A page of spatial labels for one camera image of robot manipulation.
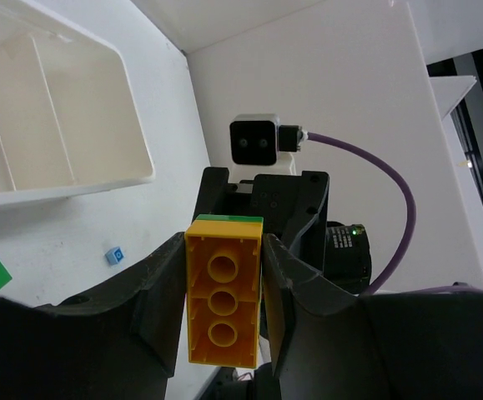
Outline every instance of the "white bin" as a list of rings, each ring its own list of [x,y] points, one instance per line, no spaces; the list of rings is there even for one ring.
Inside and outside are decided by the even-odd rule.
[[[0,0],[0,208],[152,177],[118,52],[48,10]]]

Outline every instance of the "white table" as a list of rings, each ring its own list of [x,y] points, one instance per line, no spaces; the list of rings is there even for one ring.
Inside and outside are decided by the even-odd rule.
[[[157,178],[145,186],[0,212],[0,259],[13,275],[0,294],[29,306],[58,304],[185,230],[209,165],[186,59],[129,0],[40,3],[122,53]],[[126,258],[110,267],[103,255],[114,246]],[[184,324],[167,398],[193,398],[213,370],[188,363]]]

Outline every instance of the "black camera face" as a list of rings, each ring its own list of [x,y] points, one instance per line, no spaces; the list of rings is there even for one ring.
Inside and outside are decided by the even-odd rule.
[[[234,121],[230,146],[236,164],[274,165],[278,158],[276,125],[272,121]]]

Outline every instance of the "orange block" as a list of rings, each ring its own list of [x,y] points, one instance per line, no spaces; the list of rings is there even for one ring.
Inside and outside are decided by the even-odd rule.
[[[262,232],[263,218],[200,216],[185,233],[190,362],[256,367]]]

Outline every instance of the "blue lego brick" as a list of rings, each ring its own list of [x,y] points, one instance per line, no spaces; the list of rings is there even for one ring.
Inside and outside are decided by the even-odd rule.
[[[114,247],[106,253],[106,259],[109,265],[117,265],[123,258],[124,254],[120,247]]]

